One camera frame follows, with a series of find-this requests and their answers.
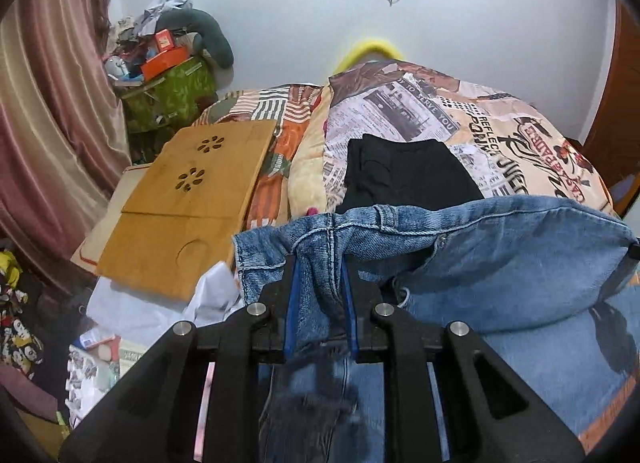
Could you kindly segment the orange striped pillow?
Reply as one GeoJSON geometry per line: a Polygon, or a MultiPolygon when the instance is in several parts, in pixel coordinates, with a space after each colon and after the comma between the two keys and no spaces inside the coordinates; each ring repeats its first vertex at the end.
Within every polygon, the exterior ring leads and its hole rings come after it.
{"type": "Polygon", "coordinates": [[[218,100],[198,100],[200,116],[195,121],[198,125],[263,120],[276,124],[248,204],[244,229],[277,223],[285,181],[290,177],[292,162],[310,124],[312,111],[321,100],[321,91],[322,88],[315,85],[286,84],[230,91],[218,100]]]}

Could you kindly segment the orange box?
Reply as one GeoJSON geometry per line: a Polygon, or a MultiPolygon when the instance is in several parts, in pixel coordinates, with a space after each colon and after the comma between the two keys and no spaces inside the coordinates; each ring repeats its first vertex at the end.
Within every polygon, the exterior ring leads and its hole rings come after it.
{"type": "Polygon", "coordinates": [[[186,47],[175,47],[163,52],[157,53],[151,59],[146,60],[141,67],[141,72],[145,82],[149,82],[152,78],[175,67],[182,62],[189,60],[191,53],[186,47]]]}

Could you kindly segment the wooden lap desk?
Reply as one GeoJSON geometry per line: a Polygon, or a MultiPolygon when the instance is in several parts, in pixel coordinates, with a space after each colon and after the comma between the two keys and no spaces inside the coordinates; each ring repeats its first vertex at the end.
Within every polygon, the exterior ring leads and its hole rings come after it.
{"type": "Polygon", "coordinates": [[[190,301],[201,275],[230,263],[276,124],[180,129],[122,206],[96,271],[130,289],[190,301]]]}

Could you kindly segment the pink striped curtain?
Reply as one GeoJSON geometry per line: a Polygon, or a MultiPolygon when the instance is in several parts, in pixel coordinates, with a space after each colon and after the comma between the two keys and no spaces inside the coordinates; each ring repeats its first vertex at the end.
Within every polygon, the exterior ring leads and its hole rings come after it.
{"type": "Polygon", "coordinates": [[[1,232],[54,287],[130,164],[103,68],[110,0],[1,0],[1,232]]]}

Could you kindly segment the grey neck pillow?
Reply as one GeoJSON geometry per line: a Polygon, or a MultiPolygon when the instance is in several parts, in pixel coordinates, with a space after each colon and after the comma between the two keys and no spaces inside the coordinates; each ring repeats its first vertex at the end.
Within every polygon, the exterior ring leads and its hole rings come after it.
{"type": "Polygon", "coordinates": [[[234,64],[234,55],[218,22],[207,12],[182,8],[163,12],[156,22],[155,31],[169,30],[171,33],[194,34],[192,50],[196,56],[204,51],[221,70],[229,70],[234,64]]]}

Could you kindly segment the green storage box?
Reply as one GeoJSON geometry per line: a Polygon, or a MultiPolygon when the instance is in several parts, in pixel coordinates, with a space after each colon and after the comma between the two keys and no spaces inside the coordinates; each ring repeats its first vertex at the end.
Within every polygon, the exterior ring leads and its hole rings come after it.
{"type": "Polygon", "coordinates": [[[129,134],[178,129],[201,114],[202,103],[216,98],[216,85],[205,60],[191,56],[142,86],[124,90],[119,98],[129,134]]]}

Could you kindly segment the cartoon print fabric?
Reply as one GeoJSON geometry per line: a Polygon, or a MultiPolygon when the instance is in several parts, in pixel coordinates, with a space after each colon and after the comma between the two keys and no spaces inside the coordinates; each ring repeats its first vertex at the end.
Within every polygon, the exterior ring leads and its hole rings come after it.
{"type": "Polygon", "coordinates": [[[43,343],[23,321],[28,294],[18,288],[23,270],[9,249],[0,254],[1,362],[30,381],[43,361],[43,343]]]}

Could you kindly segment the blue denim jeans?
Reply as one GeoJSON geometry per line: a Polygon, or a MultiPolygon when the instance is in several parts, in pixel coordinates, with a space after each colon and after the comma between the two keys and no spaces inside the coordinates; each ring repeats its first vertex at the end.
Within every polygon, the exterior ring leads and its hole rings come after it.
{"type": "Polygon", "coordinates": [[[634,232],[566,198],[506,196],[441,210],[375,205],[237,235],[244,297],[298,262],[293,357],[262,378],[264,462],[378,462],[383,371],[348,352],[346,258],[426,323],[460,320],[536,391],[589,452],[639,409],[634,232]]]}

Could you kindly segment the yellow pillow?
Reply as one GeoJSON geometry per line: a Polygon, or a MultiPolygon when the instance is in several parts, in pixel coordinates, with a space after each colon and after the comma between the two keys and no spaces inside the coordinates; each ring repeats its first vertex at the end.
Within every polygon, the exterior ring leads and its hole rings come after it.
{"type": "Polygon", "coordinates": [[[365,39],[360,41],[334,68],[333,75],[343,73],[360,63],[367,56],[382,56],[384,59],[402,60],[400,51],[384,39],[365,39]]]}

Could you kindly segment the black folded garment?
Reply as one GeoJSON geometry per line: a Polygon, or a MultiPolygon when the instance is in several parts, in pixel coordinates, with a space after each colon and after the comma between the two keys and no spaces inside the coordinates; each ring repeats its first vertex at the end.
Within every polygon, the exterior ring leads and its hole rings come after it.
{"type": "Polygon", "coordinates": [[[372,134],[349,141],[344,186],[339,214],[375,204],[439,210],[484,197],[446,144],[393,142],[372,134]]]}

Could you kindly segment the white paper sheets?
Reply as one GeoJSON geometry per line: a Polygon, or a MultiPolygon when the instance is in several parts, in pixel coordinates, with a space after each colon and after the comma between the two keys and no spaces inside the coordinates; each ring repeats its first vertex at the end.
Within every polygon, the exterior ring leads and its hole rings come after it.
{"type": "Polygon", "coordinates": [[[101,277],[89,299],[87,317],[126,341],[150,347],[179,321],[206,327],[224,321],[243,306],[238,281],[219,261],[201,276],[186,303],[101,277]]]}

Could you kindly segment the newspaper print blanket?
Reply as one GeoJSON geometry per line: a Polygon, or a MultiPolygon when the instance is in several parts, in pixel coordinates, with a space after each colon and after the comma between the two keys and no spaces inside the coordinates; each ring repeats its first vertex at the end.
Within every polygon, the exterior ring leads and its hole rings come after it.
{"type": "Polygon", "coordinates": [[[366,134],[446,144],[482,200],[566,198],[616,218],[588,160],[548,119],[510,94],[408,62],[364,64],[321,88],[288,180],[293,220],[338,214],[346,194],[349,141],[366,134]]]}

